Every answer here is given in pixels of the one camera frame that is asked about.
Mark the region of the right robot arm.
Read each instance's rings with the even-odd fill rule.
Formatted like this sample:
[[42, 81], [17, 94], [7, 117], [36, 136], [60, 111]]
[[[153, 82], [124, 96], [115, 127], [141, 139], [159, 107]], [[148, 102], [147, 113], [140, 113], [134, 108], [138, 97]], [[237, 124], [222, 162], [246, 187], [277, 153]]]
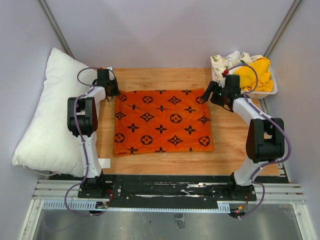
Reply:
[[254, 185], [258, 173], [284, 156], [284, 121], [265, 114], [247, 94], [241, 93], [240, 77], [235, 74], [226, 76], [224, 86], [211, 81], [201, 98], [227, 107], [228, 111], [238, 114], [248, 124], [246, 158], [241, 167], [229, 176], [226, 184], [212, 186], [212, 198], [255, 201]]

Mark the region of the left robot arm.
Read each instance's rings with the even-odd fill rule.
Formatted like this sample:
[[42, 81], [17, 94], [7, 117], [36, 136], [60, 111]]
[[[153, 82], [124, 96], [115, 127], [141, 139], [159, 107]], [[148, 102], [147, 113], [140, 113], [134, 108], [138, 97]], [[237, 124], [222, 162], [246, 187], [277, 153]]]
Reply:
[[[96, 79], [92, 83], [81, 81], [80, 74], [90, 69], [96, 70]], [[100, 103], [120, 95], [117, 78], [112, 67], [86, 67], [78, 72], [76, 79], [89, 87], [82, 95], [67, 100], [67, 128], [78, 142], [83, 162], [83, 179], [77, 184], [78, 197], [111, 199], [113, 191], [105, 181], [96, 142]]]

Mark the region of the orange monogram pillowcase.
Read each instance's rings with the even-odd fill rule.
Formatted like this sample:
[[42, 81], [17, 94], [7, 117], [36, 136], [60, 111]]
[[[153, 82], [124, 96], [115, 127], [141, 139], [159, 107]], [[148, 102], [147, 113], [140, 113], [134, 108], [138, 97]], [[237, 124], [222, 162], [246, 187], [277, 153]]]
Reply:
[[114, 107], [113, 155], [212, 152], [205, 90], [123, 91]]

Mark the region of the white pillow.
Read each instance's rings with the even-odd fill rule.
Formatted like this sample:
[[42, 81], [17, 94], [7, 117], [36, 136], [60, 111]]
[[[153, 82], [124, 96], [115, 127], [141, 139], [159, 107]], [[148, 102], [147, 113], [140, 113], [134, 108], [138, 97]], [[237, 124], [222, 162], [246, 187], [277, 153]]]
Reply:
[[67, 101], [89, 90], [97, 72], [53, 48], [34, 117], [16, 147], [12, 164], [82, 177], [83, 150], [67, 127]]

